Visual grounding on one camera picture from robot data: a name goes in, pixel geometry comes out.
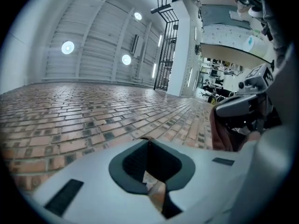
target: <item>ceiling beam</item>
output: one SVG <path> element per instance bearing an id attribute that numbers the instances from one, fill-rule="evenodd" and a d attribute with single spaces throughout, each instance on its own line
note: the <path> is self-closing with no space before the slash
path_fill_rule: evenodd
<path id="1" fill-rule="evenodd" d="M 142 71 L 142 66 L 143 66 L 143 63 L 144 63 L 146 48 L 148 46 L 148 41 L 149 41 L 149 36 L 150 36 L 151 25 L 152 25 L 152 22 L 150 22 L 147 25 L 146 30 L 145 30 L 145 35 L 144 35 L 145 41 L 144 41 L 144 47 L 143 47 L 142 57 L 141 57 L 140 65 L 137 68 L 137 77 L 138 78 L 140 78 L 140 74 L 141 74 L 141 71 Z"/>
<path id="2" fill-rule="evenodd" d="M 81 59 L 82 59 L 82 54 L 83 54 L 83 49 L 85 46 L 85 42 L 87 40 L 87 36 L 89 34 L 90 28 L 93 25 L 93 22 L 95 20 L 95 18 L 97 17 L 97 15 L 99 14 L 100 10 L 102 9 L 103 5 L 105 4 L 107 0 L 103 0 L 100 5 L 98 6 L 97 10 L 95 11 L 94 15 L 91 17 L 91 19 L 89 20 L 89 23 L 87 24 L 86 30 L 84 32 L 84 36 L 79 48 L 79 53 L 78 53 L 78 57 L 77 57 L 77 64 L 76 64 L 76 77 L 79 77 L 79 73 L 80 73 L 80 64 L 81 64 Z"/>
<path id="3" fill-rule="evenodd" d="M 128 24 L 130 22 L 130 19 L 133 15 L 134 10 L 135 10 L 135 8 L 132 8 L 130 10 L 130 12 L 127 15 L 127 18 L 126 18 L 125 22 L 122 25 L 121 35 L 120 35 L 120 38 L 118 39 L 117 47 L 116 47 L 116 51 L 115 51 L 115 56 L 114 56 L 114 59 L 113 59 L 113 68 L 112 68 L 112 76 L 111 76 L 111 80 L 113 80 L 113 81 L 115 81 L 115 79 L 116 79 L 117 64 L 118 64 L 118 61 L 119 61 L 120 55 L 121 55 L 121 45 L 122 45 L 123 39 L 125 37 L 125 33 L 126 33 Z"/>

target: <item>brick floor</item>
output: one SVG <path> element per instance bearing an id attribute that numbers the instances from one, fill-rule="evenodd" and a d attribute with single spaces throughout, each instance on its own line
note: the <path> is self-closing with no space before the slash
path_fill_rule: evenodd
<path id="1" fill-rule="evenodd" d="M 152 89 L 48 83 L 1 96 L 2 154 L 30 193 L 83 155 L 144 135 L 211 148 L 211 105 Z"/>

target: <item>black vent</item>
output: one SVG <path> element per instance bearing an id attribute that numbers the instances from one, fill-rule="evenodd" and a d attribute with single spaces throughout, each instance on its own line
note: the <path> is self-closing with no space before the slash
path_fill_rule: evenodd
<path id="1" fill-rule="evenodd" d="M 234 164 L 234 160 L 229 160 L 229 159 L 222 159 L 222 158 L 214 158 L 212 160 L 213 162 L 221 163 L 224 165 L 232 166 Z"/>
<path id="2" fill-rule="evenodd" d="M 70 179 L 45 205 L 45 209 L 61 217 L 81 189 L 82 185 L 83 182 Z"/>
<path id="3" fill-rule="evenodd" d="M 135 180 L 142 182 L 147 166 L 147 155 L 148 146 L 141 146 L 124 159 L 123 170 Z"/>

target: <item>wall light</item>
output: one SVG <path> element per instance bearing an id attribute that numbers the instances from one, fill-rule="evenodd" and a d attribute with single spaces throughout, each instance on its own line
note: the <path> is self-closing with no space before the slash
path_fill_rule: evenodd
<path id="1" fill-rule="evenodd" d="M 189 76 L 189 80 L 188 80 L 188 83 L 187 83 L 187 87 L 189 87 L 191 75 L 192 75 L 192 68 L 191 68 L 191 71 L 190 71 L 190 76 Z"/>
<path id="2" fill-rule="evenodd" d="M 162 40 L 162 35 L 160 35 L 160 39 L 159 39 L 159 43 L 158 43 L 158 47 L 160 47 L 161 40 Z"/>
<path id="3" fill-rule="evenodd" d="M 61 51 L 64 54 L 70 54 L 73 52 L 74 49 L 75 49 L 75 45 L 74 45 L 74 43 L 72 43 L 70 41 L 63 43 L 63 45 L 61 47 Z"/>
<path id="4" fill-rule="evenodd" d="M 123 55 L 121 58 L 122 63 L 125 65 L 130 65 L 131 64 L 131 57 L 129 55 Z"/>
<path id="5" fill-rule="evenodd" d="M 137 20 L 141 20 L 142 19 L 142 16 L 140 13 L 134 13 L 134 16 Z"/>
<path id="6" fill-rule="evenodd" d="M 192 90 L 194 90 L 194 87 L 195 87 L 195 82 L 196 82 L 196 79 L 195 79 L 195 81 L 194 81 L 194 85 L 193 85 L 193 89 L 192 89 Z"/>
<path id="7" fill-rule="evenodd" d="M 153 69 L 153 74 L 152 74 L 152 76 L 151 76 L 152 78 L 154 78 L 154 77 L 155 77 L 156 66 L 157 66 L 157 64 L 155 63 L 155 64 L 154 64 L 154 69 Z"/>

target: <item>brown fabric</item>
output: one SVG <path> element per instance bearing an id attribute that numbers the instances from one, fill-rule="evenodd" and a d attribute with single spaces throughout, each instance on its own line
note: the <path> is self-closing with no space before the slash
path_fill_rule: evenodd
<path id="1" fill-rule="evenodd" d="M 214 106 L 210 113 L 212 145 L 214 150 L 236 152 L 239 151 L 247 141 L 260 139 L 261 135 L 259 132 L 253 132 L 245 136 L 238 132 L 228 130 L 215 118 L 216 107 L 217 106 Z"/>

